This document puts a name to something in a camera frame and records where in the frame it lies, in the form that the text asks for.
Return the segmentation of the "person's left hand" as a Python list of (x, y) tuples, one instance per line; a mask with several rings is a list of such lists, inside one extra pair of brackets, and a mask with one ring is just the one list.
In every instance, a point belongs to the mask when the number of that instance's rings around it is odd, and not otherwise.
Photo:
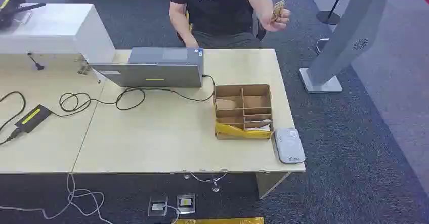
[(273, 9), (263, 9), (257, 12), (258, 19), (262, 27), (269, 32), (277, 32), (286, 28), (289, 22), (291, 11), (288, 9), (282, 9), (277, 19), (272, 20)]

